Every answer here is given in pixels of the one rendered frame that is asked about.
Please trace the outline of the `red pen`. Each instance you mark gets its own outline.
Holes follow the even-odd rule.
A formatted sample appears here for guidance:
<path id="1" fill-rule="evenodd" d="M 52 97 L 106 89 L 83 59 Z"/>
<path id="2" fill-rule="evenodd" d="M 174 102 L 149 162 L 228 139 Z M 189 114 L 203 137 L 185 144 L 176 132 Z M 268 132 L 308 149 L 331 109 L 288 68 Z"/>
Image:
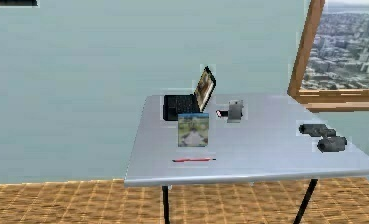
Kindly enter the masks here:
<path id="1" fill-rule="evenodd" d="M 182 163 L 182 162 L 209 162 L 209 161 L 216 161 L 216 158 L 179 158 L 179 159 L 172 159 L 174 163 Z"/>

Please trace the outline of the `book with landscape cover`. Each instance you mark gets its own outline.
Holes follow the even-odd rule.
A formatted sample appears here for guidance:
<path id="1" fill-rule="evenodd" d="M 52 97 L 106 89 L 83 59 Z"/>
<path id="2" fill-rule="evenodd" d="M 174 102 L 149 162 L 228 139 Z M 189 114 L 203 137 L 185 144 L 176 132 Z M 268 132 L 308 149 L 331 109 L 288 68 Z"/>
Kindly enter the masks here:
<path id="1" fill-rule="evenodd" d="M 209 114 L 185 113 L 178 115 L 178 146 L 206 147 L 209 138 Z"/>

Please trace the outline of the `wooden framed window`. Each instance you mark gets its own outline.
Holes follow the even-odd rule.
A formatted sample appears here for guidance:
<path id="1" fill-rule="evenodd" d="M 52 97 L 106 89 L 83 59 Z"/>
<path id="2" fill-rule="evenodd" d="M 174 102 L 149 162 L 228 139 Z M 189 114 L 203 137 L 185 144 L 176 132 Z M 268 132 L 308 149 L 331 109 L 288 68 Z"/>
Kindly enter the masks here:
<path id="1" fill-rule="evenodd" d="M 288 94 L 312 112 L 369 110 L 369 0 L 309 0 Z"/>

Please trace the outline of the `dark framed wall picture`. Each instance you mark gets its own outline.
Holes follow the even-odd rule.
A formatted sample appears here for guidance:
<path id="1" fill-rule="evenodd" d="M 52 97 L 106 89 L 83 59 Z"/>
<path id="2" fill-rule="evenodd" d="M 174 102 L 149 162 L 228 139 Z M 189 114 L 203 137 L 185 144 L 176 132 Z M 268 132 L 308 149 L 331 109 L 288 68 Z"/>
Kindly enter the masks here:
<path id="1" fill-rule="evenodd" d="M 0 6 L 28 6 L 37 7 L 37 0 L 0 0 Z"/>

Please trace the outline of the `black laptop computer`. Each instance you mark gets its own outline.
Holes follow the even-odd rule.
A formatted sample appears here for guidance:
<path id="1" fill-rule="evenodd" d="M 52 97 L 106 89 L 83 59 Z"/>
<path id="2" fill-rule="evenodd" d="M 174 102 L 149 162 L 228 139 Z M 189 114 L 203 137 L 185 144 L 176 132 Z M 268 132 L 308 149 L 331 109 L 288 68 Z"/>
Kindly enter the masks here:
<path id="1" fill-rule="evenodd" d="M 216 87 L 216 79 L 211 69 L 205 66 L 195 91 L 189 95 L 165 95 L 163 119 L 177 121 L 183 113 L 202 113 Z"/>

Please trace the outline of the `grey table with black legs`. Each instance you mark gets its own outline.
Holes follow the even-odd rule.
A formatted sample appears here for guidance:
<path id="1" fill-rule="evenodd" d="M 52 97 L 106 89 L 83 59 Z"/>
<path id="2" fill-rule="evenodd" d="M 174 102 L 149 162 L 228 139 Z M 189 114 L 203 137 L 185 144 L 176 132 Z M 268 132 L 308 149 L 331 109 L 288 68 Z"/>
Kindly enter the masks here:
<path id="1" fill-rule="evenodd" d="M 349 142 L 342 152 L 321 153 L 318 140 L 299 132 L 303 123 L 321 119 L 288 95 L 240 94 L 243 118 L 228 123 L 216 115 L 226 110 L 233 94 L 219 94 L 208 102 L 208 145 L 179 147 L 177 124 L 165 121 L 163 97 L 146 98 L 124 185 L 160 186 L 164 217 L 169 217 L 170 185 L 261 182 L 308 179 L 293 224 L 301 224 L 317 181 L 322 178 L 368 176 L 369 156 Z M 216 158 L 209 162 L 174 163 L 179 158 Z"/>

